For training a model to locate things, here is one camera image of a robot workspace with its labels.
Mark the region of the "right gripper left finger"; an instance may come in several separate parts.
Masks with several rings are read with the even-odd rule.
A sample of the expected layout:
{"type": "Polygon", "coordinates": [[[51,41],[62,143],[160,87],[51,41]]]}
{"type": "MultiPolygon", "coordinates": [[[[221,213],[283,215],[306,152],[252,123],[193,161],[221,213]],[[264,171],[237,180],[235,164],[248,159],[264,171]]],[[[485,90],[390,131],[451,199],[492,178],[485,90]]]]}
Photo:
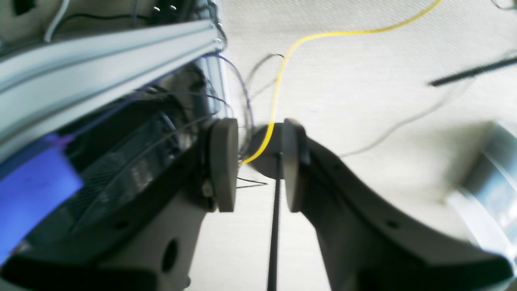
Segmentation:
{"type": "Polygon", "coordinates": [[[11,256],[1,277],[29,291],[183,290],[206,213],[234,211],[237,148],[237,120],[215,121],[136,199],[11,256]]]}

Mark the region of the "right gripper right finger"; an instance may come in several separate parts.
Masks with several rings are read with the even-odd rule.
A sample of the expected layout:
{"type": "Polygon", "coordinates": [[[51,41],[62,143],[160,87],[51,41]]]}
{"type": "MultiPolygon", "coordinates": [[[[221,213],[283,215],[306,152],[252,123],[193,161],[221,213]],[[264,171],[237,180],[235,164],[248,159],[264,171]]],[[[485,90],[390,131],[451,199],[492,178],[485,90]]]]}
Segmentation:
{"type": "Polygon", "coordinates": [[[333,291],[482,291],[515,278],[504,256],[377,195],[292,118],[282,125],[282,153],[289,210],[314,227],[333,291]]]}

